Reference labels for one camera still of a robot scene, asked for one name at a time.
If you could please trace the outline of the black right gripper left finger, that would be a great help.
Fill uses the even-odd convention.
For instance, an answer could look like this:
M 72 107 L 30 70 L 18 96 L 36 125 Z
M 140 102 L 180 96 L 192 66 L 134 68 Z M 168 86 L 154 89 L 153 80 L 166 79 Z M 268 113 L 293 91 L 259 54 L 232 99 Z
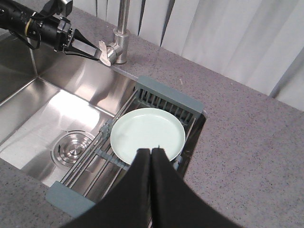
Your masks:
M 139 149 L 124 177 L 106 196 L 64 228 L 146 228 L 150 150 Z

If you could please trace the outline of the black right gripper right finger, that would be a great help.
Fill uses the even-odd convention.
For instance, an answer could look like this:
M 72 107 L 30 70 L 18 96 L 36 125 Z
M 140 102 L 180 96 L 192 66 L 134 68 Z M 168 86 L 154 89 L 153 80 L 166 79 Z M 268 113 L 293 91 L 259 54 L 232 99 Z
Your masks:
M 151 206 L 154 228 L 238 228 L 183 181 L 164 149 L 151 153 Z

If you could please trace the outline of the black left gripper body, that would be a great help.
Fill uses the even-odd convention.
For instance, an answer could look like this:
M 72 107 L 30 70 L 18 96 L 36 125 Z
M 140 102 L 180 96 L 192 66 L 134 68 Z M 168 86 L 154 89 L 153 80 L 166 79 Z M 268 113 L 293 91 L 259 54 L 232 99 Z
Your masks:
M 26 37 L 37 41 L 35 49 L 39 48 L 40 42 L 52 47 L 55 51 L 62 51 L 71 40 L 71 22 L 67 18 L 57 19 L 30 19 L 26 24 Z

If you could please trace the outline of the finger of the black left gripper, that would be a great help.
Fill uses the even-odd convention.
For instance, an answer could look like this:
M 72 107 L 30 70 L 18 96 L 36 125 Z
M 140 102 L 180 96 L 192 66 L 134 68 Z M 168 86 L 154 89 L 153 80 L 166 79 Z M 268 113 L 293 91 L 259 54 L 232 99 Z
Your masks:
M 90 47 L 89 50 L 80 50 L 73 46 L 63 47 L 63 52 L 66 55 L 76 55 L 80 57 L 85 57 L 92 60 L 98 60 L 100 57 L 100 50 L 95 47 Z
M 99 51 L 95 45 L 87 40 L 78 29 L 73 32 L 71 41 L 71 50 L 73 51 Z

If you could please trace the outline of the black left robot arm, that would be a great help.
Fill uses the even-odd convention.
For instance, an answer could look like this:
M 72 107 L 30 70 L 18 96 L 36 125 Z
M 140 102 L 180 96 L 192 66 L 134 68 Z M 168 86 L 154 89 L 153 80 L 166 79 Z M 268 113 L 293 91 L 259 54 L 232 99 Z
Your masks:
M 0 27 L 19 38 L 30 49 L 45 43 L 56 52 L 98 60 L 101 51 L 78 29 L 71 28 L 67 16 L 72 12 L 72 0 L 50 0 L 40 12 L 13 0 L 0 2 Z

